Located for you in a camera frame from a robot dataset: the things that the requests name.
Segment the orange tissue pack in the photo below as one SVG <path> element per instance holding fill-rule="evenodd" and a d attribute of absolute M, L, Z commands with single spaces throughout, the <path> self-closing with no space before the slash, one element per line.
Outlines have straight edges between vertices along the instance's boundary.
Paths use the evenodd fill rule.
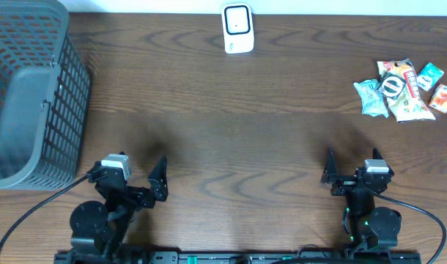
<path fill-rule="evenodd" d="M 429 102 L 429 106 L 433 109 L 442 112 L 444 114 L 447 113 L 447 86 L 443 84 L 439 84 L 432 98 Z"/>

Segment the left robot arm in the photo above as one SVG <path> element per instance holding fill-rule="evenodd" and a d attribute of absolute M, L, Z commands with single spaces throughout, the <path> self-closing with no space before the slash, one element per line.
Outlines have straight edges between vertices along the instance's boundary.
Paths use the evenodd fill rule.
<path fill-rule="evenodd" d="M 88 201 L 71 214 L 72 250 L 69 263 L 148 263 L 142 249 L 123 244 L 136 212 L 153 209 L 169 195 L 167 158 L 161 157 L 147 180 L 149 188 L 128 185 L 130 159 L 124 153 L 110 154 L 87 172 L 90 183 L 105 202 Z"/>

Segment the white blue snack bag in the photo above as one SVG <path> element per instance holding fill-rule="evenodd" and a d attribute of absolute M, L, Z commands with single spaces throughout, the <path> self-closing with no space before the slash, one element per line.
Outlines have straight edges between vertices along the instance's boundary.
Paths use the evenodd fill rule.
<path fill-rule="evenodd" d="M 418 90 L 417 74 L 409 59 L 377 62 L 380 77 L 385 73 L 401 76 L 406 86 L 397 99 L 386 98 L 387 104 L 397 122 L 435 120 L 435 116 L 422 101 Z"/>

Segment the green tissue pack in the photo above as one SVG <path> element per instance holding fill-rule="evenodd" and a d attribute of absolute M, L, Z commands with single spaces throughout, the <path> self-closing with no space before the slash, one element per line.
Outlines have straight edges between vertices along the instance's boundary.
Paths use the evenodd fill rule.
<path fill-rule="evenodd" d="M 427 63 L 417 76 L 418 86 L 428 92 L 443 77 L 444 72 L 432 64 Z"/>

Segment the light green wipes pack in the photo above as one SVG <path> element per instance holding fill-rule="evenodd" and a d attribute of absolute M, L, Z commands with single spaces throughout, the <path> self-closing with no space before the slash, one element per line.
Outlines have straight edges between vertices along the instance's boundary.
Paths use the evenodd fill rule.
<path fill-rule="evenodd" d="M 362 114 L 371 117 L 384 116 L 389 117 L 388 110 L 385 106 L 383 97 L 376 90 L 379 84 L 377 79 L 369 79 L 361 83 L 355 82 L 354 88 L 358 92 L 362 103 Z"/>

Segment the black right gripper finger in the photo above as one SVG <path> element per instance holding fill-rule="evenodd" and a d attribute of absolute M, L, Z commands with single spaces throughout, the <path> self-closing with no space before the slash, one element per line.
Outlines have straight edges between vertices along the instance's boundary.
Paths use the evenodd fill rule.
<path fill-rule="evenodd" d="M 372 158 L 378 159 L 378 160 L 383 160 L 385 162 L 385 159 L 382 157 L 380 151 L 376 147 L 372 150 Z M 390 175 L 392 175 L 394 173 L 394 171 L 388 164 L 386 164 L 386 166 L 388 167 L 388 173 Z"/>
<path fill-rule="evenodd" d="M 325 168 L 323 171 L 323 177 L 335 177 L 338 175 L 338 169 L 336 165 L 336 159 L 334 157 L 334 153 L 332 149 L 328 151 L 328 159 L 325 164 Z"/>

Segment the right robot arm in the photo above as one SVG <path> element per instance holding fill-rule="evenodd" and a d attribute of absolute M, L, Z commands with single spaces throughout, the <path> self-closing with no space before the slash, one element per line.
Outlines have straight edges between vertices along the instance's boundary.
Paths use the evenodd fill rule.
<path fill-rule="evenodd" d="M 346 198 L 343 225 L 352 241 L 352 245 L 344 250 L 346 257 L 354 259 L 371 252 L 387 254 L 398 245 L 401 214 L 387 207 L 377 207 L 374 201 L 387 189 L 393 176 L 394 171 L 376 148 L 372 150 L 372 157 L 352 175 L 340 174 L 333 151 L 328 151 L 320 182 L 331 184 L 333 196 Z"/>

